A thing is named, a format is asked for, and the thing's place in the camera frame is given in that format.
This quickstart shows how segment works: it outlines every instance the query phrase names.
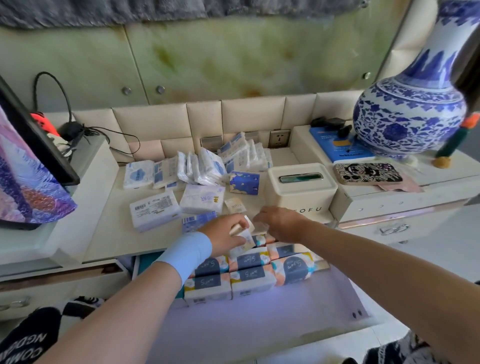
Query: person's right hand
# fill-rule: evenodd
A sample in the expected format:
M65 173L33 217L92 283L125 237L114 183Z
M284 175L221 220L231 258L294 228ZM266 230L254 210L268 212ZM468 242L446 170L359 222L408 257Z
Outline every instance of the person's right hand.
M268 224L268 233L283 243L300 243L303 226L311 220L288 208L264 206L253 221Z

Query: phone case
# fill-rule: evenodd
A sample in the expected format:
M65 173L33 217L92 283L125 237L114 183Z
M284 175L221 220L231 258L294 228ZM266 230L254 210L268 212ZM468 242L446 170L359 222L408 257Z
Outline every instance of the phone case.
M389 163L335 164L334 171L341 184L386 185L403 181L400 173Z

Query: blue and white porcelain vase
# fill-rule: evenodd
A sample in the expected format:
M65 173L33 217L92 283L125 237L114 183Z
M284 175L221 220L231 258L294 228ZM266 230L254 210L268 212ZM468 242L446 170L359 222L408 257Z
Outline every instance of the blue and white porcelain vase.
M440 0L435 28L414 62L366 89L354 109L360 141L375 154L405 158L445 141L467 112L450 82L452 65L480 22L480 0Z

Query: metal drawer handle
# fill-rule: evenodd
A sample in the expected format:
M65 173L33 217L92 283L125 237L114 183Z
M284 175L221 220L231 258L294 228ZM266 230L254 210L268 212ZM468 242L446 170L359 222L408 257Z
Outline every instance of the metal drawer handle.
M12 301L9 304L2 304L2 305L0 305L0 312L1 311L6 311L10 308L27 307L30 304L30 298L31 297L25 297L25 298L22 298L21 300Z
M390 234L395 234L396 232L402 232L402 231L408 230L409 228L410 228L410 225L403 224L403 225L397 226L396 228L388 228L388 229L380 228L380 233L382 236L386 236Z

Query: blue wristband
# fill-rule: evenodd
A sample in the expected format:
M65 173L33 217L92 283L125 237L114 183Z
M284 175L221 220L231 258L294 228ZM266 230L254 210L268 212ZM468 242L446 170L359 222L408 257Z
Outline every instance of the blue wristband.
M174 267L180 275L182 285L188 276L212 254L212 243L202 232L182 235L158 259Z

